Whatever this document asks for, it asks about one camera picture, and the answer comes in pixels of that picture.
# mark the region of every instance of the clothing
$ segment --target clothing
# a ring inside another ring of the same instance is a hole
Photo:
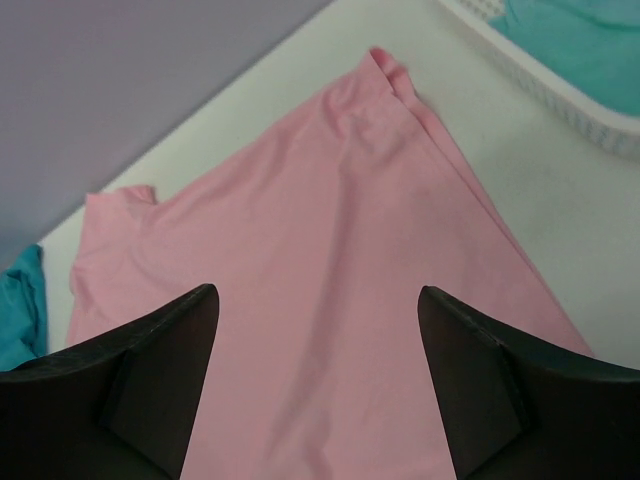
[[[506,0],[491,25],[605,107],[640,115],[640,2]]]
[[[172,199],[89,195],[84,222],[69,343],[218,287],[184,480],[453,479],[424,285],[589,352],[380,49]]]
[[[42,249],[31,245],[0,275],[0,371],[47,354]]]

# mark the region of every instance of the teal fabric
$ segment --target teal fabric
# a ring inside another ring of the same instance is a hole
[[[0,275],[0,371],[47,354],[42,249],[27,248]]]
[[[491,25],[592,99],[640,116],[640,0],[505,0]]]

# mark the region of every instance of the pink shirt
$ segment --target pink shirt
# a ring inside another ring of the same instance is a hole
[[[424,285],[589,353],[380,49],[171,200],[90,195],[68,341],[205,282],[221,312],[184,480],[455,478]]]

